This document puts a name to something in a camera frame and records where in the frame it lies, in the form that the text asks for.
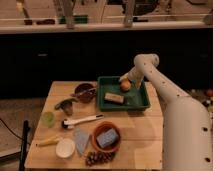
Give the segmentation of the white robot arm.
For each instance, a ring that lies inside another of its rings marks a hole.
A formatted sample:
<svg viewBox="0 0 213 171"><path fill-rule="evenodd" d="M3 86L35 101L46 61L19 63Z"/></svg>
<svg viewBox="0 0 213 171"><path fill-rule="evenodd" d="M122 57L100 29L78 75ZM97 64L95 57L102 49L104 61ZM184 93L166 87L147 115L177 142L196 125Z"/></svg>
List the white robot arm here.
<svg viewBox="0 0 213 171"><path fill-rule="evenodd" d="M213 171L211 121L204 105L158 69L157 54L138 54L120 77L139 85L146 77L166 102L163 115L162 171Z"/></svg>

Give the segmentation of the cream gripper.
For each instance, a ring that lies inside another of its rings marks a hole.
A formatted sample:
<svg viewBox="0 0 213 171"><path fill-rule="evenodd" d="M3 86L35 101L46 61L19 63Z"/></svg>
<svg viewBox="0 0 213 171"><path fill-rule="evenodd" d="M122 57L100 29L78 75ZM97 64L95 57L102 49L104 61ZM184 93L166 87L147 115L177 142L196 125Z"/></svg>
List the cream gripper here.
<svg viewBox="0 0 213 171"><path fill-rule="evenodd" d="M130 83L134 83L135 86L137 88L140 87L141 85L141 81L142 81L142 76L140 73L138 72L133 72L133 71L129 71L128 73L125 73L124 75L122 75L120 78L119 78L119 82L121 84L122 81L124 80L128 80Z"/></svg>

